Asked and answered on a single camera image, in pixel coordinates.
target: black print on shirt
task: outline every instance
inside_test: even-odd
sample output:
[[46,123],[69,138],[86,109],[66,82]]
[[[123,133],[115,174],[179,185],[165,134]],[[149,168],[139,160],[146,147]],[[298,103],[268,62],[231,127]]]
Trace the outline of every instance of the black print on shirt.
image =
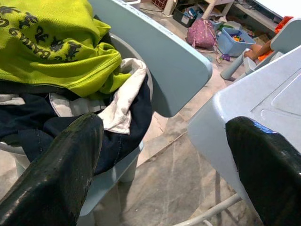
[[61,48],[63,48],[63,44],[64,44],[64,42],[62,40],[57,40],[56,37],[53,37],[53,41],[50,44],[50,50],[57,52]]
[[76,45],[74,42],[69,41],[69,49],[68,49],[68,53],[66,54],[66,58],[70,58],[70,60],[72,60],[72,58],[75,57],[75,54],[78,53],[79,51],[77,50],[78,48],[81,48],[81,45]]
[[31,15],[30,13],[25,13],[27,16],[24,18],[24,21],[19,21],[19,29],[22,29],[24,26],[30,27],[29,22],[36,24],[38,19]]
[[42,59],[49,58],[50,51],[39,48],[35,43],[33,43],[29,38],[27,38],[18,29],[10,28],[8,33],[10,33],[12,36],[19,36],[19,40],[22,41],[22,44],[25,45],[28,49],[32,50],[34,54],[39,54],[40,58],[42,58]]
[[68,60],[68,59],[63,60],[63,58],[61,56],[56,56],[54,58],[54,60],[59,60],[59,61],[64,62],[64,63],[70,63],[70,62],[78,61],[78,60]]
[[0,7],[0,13],[2,15],[7,14],[7,13],[12,13],[12,12],[17,12],[20,13],[19,10],[16,10],[15,7],[7,7],[7,6],[1,6]]
[[9,21],[7,19],[1,18],[0,16],[0,27],[6,27],[9,25]]
[[37,34],[34,35],[37,43],[39,43],[39,41],[45,41],[45,38],[48,38],[49,34],[43,34],[43,32],[44,32],[43,28],[38,26]]

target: colorful toy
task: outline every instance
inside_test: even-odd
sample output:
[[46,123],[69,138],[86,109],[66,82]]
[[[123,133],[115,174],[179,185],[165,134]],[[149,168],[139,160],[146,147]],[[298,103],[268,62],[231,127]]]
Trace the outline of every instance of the colorful toy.
[[223,60],[230,61],[229,54],[222,54],[220,57],[216,57],[216,61],[220,64]]
[[241,37],[241,32],[238,32],[237,34],[232,34],[231,37],[233,38],[234,41],[239,41],[239,42],[245,42]]

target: white plastic table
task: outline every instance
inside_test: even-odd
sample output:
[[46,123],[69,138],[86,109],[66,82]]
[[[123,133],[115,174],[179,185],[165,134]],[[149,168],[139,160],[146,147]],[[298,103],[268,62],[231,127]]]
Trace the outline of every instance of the white plastic table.
[[301,17],[301,1],[299,0],[253,0],[268,11],[281,18],[285,16]]
[[225,123],[250,117],[301,152],[301,46],[215,94],[191,119],[193,145],[250,204],[228,146]]
[[202,18],[207,20],[211,14],[211,11],[213,8],[217,5],[226,4],[225,8],[222,11],[222,14],[224,16],[227,15],[229,12],[234,0],[205,0],[207,3],[209,3],[209,6],[207,7],[206,11],[204,12]]

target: orange shirt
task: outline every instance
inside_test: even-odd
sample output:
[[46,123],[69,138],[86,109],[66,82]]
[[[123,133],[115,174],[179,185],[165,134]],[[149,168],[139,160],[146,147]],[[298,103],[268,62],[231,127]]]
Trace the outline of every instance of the orange shirt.
[[[275,33],[278,34],[282,28],[287,24],[287,22],[290,21],[290,19],[292,19],[292,16],[285,16],[283,18],[282,21],[280,21],[280,23],[277,25],[277,27],[275,28]],[[258,57],[258,60],[261,62],[263,61],[265,58],[267,58],[271,53],[273,52],[273,50],[268,51],[267,53],[261,55]]]

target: child's hand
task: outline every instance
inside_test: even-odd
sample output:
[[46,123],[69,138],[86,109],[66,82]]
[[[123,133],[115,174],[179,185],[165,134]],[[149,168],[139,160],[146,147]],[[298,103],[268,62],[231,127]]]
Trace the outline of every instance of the child's hand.
[[257,57],[255,56],[255,54],[253,53],[252,50],[249,50],[249,51],[245,52],[244,57],[248,57],[253,61],[257,59]]

